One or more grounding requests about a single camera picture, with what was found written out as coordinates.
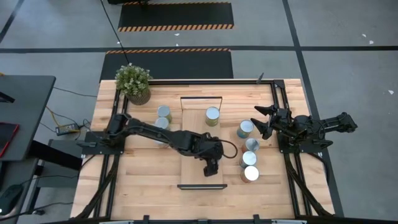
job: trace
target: concrete floor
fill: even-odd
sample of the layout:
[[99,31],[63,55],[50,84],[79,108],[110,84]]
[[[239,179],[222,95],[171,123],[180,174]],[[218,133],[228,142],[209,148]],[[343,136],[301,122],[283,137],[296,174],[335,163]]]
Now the concrete floor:
[[[0,1],[0,29],[17,1]],[[230,2],[236,25],[233,30],[138,32],[119,36],[125,47],[293,46],[282,0]],[[117,26],[121,6],[105,5]],[[301,46],[398,45],[395,0],[289,0],[289,5]],[[117,46],[99,0],[25,0],[0,42],[0,52]],[[262,72],[264,78],[302,77],[294,51],[236,50],[231,55],[235,78],[255,78]],[[303,56],[321,118],[346,111],[359,126],[353,134],[327,136],[335,142],[329,151],[345,216],[398,220],[395,172],[398,125],[394,122],[398,109],[398,52],[318,51],[304,52]],[[0,72],[54,75],[57,87],[95,95],[103,60],[104,53],[0,54]],[[92,117],[95,98],[54,90],[48,106],[80,123]],[[55,127],[47,112],[42,122]],[[60,138],[40,126],[35,139],[47,142]],[[37,206],[71,202],[73,196],[73,189],[44,189]],[[44,216],[22,217],[19,223],[65,220],[70,209],[71,206],[61,205],[48,208]]]

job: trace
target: black desk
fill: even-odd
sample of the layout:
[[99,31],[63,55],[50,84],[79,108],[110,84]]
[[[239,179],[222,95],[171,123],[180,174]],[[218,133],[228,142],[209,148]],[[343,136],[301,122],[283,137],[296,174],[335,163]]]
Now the black desk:
[[[46,144],[33,140],[45,106],[55,83],[53,76],[6,75],[0,77],[0,92],[14,99],[13,103],[0,103],[0,122],[19,124],[19,130],[0,158],[1,191],[13,184],[29,180],[37,172],[39,159],[73,170],[80,170],[81,159],[58,151]],[[30,182],[14,210],[4,218],[21,212]],[[17,218],[3,223],[16,223]]]

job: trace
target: tin can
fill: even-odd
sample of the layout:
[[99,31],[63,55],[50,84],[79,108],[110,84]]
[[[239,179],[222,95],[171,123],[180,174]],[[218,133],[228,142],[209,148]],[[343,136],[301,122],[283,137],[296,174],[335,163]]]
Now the tin can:
[[206,110],[206,124],[209,126],[216,126],[218,124],[218,118],[220,117],[220,111],[214,106],[207,108]]
[[247,138],[249,137],[250,133],[253,131],[254,125],[251,122],[251,120],[243,120],[241,124],[239,125],[238,130],[236,131],[236,134],[240,138]]
[[160,118],[167,118],[169,123],[172,122],[172,114],[170,112],[170,108],[167,105],[161,105],[157,108],[157,115]]
[[256,162],[257,162],[257,156],[255,155],[255,153],[247,151],[242,155],[241,159],[239,160],[239,165],[242,168],[246,168],[248,166],[254,166]]
[[260,143],[257,139],[249,138],[242,146],[242,152],[256,152],[260,148]]
[[[155,121],[155,126],[157,126],[158,128],[166,129],[166,130],[170,129],[169,121],[167,118],[157,118]],[[161,141],[154,141],[154,142],[161,148],[166,148],[169,146],[168,144],[161,142]]]
[[245,183],[250,183],[257,180],[260,176],[260,172],[254,166],[248,166],[241,172],[241,179]]

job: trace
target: hazard stripe tape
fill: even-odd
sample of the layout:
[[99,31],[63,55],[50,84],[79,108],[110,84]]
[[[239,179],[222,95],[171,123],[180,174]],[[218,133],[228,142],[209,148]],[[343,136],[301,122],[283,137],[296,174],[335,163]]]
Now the hazard stripe tape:
[[[148,5],[167,5],[167,4],[229,4],[230,2],[169,2],[169,3],[148,3]],[[123,6],[139,4],[138,2],[127,2]]]
[[203,24],[203,25],[169,25],[169,26],[138,26],[119,27],[119,32],[141,32],[141,31],[168,31],[168,30],[210,30],[210,29],[232,29],[233,24]]
[[149,49],[149,50],[109,50],[105,54],[136,54],[136,53],[166,53],[166,52],[216,52],[229,51],[229,49],[210,48],[210,49]]

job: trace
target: wooden tabletop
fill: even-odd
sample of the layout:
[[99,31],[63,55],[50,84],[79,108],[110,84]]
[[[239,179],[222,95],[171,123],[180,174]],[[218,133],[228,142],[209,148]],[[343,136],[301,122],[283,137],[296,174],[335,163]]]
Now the wooden tabletop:
[[[287,96],[293,116],[308,115],[305,95],[299,79],[285,80]],[[208,101],[182,102],[181,96],[222,96],[219,138],[232,141],[239,148],[244,139],[236,135],[239,123],[244,119],[264,120],[254,106],[273,104],[269,85],[162,85],[151,87],[148,103],[135,106],[129,103],[128,113],[141,121],[153,124],[157,108],[168,105],[172,113],[172,130],[182,128],[183,110],[205,110]],[[95,106],[92,130],[102,131],[108,124],[115,94],[114,81],[102,81]],[[123,97],[119,102],[119,112]],[[152,140],[129,136],[121,156],[113,202],[112,220],[142,220],[144,215],[156,220],[181,219],[252,219],[293,218],[289,185],[283,155],[279,152],[276,135],[261,139],[255,129],[250,137],[260,141],[256,167],[260,177],[245,184],[240,179],[238,165],[242,152],[234,159],[221,159],[223,190],[180,190],[181,155],[171,148],[160,149]],[[223,144],[225,154],[233,154],[233,148]],[[333,213],[325,172],[320,161],[302,154],[302,165],[307,187],[330,213]],[[98,188],[103,156],[96,156],[80,172],[71,217],[78,215]],[[303,200],[298,192],[300,211],[304,214]],[[108,193],[104,193],[101,214],[104,215]]]

